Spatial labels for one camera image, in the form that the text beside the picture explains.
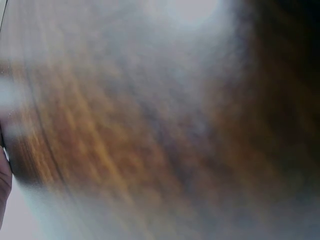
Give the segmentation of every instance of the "brown wooden table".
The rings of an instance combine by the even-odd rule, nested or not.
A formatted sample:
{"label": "brown wooden table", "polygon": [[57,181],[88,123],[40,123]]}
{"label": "brown wooden table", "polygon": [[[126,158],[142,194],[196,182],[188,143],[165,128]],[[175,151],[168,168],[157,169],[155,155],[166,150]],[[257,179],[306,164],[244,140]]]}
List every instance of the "brown wooden table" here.
{"label": "brown wooden table", "polygon": [[317,7],[8,0],[1,127],[48,239],[319,239]]}

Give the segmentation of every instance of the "wood grain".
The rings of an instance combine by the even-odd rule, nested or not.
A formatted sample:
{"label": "wood grain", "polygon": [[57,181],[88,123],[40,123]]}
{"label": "wood grain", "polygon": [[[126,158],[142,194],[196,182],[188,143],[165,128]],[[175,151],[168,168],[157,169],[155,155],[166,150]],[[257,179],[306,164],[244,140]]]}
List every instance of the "wood grain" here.
{"label": "wood grain", "polygon": [[318,3],[188,3],[8,1],[1,127],[49,239],[319,238]]}

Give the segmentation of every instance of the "finger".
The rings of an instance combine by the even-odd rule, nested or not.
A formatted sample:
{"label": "finger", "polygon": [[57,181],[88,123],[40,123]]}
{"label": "finger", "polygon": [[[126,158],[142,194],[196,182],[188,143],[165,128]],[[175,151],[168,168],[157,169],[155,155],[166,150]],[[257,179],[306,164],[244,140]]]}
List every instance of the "finger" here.
{"label": "finger", "polygon": [[11,187],[12,186],[12,172],[7,160],[4,149],[0,146],[0,178]]}

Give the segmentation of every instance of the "hand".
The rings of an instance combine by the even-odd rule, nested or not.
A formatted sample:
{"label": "hand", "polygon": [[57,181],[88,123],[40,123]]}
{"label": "hand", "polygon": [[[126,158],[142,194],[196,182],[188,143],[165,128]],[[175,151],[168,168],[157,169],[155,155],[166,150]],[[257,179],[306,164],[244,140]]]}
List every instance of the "hand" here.
{"label": "hand", "polygon": [[5,152],[0,147],[0,229],[2,227],[7,199],[12,188],[12,172]]}

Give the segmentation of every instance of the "wooden surface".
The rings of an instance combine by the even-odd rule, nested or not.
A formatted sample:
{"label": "wooden surface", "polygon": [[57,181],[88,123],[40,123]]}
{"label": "wooden surface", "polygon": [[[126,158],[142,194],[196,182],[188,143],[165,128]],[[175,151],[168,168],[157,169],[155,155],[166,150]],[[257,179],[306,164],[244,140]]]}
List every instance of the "wooden surface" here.
{"label": "wooden surface", "polygon": [[48,239],[320,238],[316,1],[187,2],[8,1],[1,127]]}

